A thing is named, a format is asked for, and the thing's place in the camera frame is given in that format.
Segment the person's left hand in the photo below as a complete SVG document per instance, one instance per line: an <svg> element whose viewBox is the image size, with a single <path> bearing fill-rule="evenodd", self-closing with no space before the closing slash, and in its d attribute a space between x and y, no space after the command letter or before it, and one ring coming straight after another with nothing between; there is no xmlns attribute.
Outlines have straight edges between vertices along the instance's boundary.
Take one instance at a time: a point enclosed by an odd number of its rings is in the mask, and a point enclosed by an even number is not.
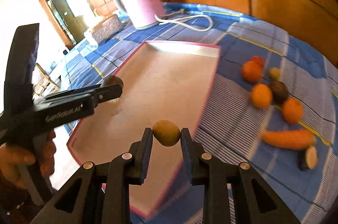
<svg viewBox="0 0 338 224"><path fill-rule="evenodd" d="M47 142L39 159L40 172L44 178L49 178L55 172L56 145L53 139L56 137L54 130L49 131ZM17 169L17 166L31 166L36 162L35 155L17 145L1 145L1 173L5 180L20 189L26 189L26 185Z"/></svg>

